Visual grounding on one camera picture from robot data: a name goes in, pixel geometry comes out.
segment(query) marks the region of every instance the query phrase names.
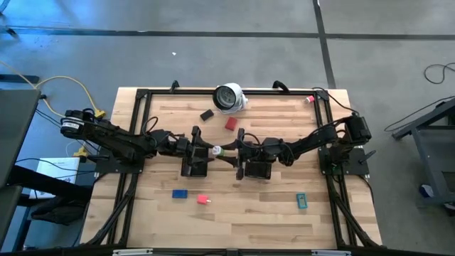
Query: small pink object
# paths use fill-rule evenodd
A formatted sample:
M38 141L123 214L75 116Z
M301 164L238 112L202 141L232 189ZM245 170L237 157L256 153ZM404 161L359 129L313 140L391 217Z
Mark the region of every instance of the small pink object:
M313 96L309 96L305 99L305 103L312 103L314 101L314 97Z
M207 195L198 195L198 203L199 204L206 205L209 202L211 202L211 201L208 200L208 196Z

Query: wooden table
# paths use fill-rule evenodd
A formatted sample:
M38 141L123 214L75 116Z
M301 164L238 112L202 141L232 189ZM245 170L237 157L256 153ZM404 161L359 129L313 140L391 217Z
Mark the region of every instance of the wooden table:
M135 87L121 87L111 121L128 130L132 117ZM329 91L349 106L346 90ZM287 142L307 136L316 128L314 106L305 105L302 96L248 96L247 109L233 116L237 128ZM199 117L207 109L215 116L207 122ZM334 119L350 114L331 104ZM202 138L211 144L232 142L237 130L224 128L227 116L216 110L211 96L154 95L150 117L157 116L156 129L185 132L198 125ZM141 124L141 114L137 122ZM128 247L184 248L335 248L335 236L325 178L320 174L316 150L301 155L291 167L275 163L270 180L235 179L235 170L223 161L208 164L206 178L180 176L181 159L157 156L146 161L139 177ZM112 212L119 175L108 174L95 184L82 233L88 241ZM370 237L381 243L370 191L357 176L347 176L346 185L353 215ZM188 198L172 199L173 189L188 189ZM299 210L296 193L307 194L309 207ZM198 205L196 196L210 196L207 206ZM343 237L348 241L346 222L340 213ZM117 237L121 233L120 217Z

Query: white label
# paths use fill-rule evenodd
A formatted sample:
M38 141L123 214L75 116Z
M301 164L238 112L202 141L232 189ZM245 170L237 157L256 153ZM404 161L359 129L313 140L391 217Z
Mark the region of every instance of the white label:
M72 122L64 122L62 124L62 127L71 127L71 128L74 128L74 129L79 129L79 124L75 124L75 123L72 123Z

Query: concrete floor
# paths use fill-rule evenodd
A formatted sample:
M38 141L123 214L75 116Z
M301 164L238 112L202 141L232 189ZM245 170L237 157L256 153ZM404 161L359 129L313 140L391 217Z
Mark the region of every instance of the concrete floor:
M320 0L320 5L327 33L455 33L455 3L450 0ZM311 0L11 0L4 14L3 22L10 26L318 32ZM365 116L373 133L366 149L378 151L369 165L384 245L454 254L454 221L441 208L415 206L425 177L414 142L395 142L382 131L407 113L453 94L455 74L448 74L442 85L432 85L422 75L432 63L455 61L453 41L328 40L328 51L336 87L348 90L352 107ZM328 87L319 39L311 38L21 35L16 40L0 34L0 59L29 75L77 78L108 111L120 86L168 87L173 80L182 86L237 82L270 87L281 80L289 87ZM83 91L71 82L50 82L44 92L59 112L89 107ZM44 105L39 108L48 112ZM65 156L68 142L35 117L19 158ZM70 150L76 149L72 144ZM70 244L79 227L65 233ZM36 241L31 236L28 241Z

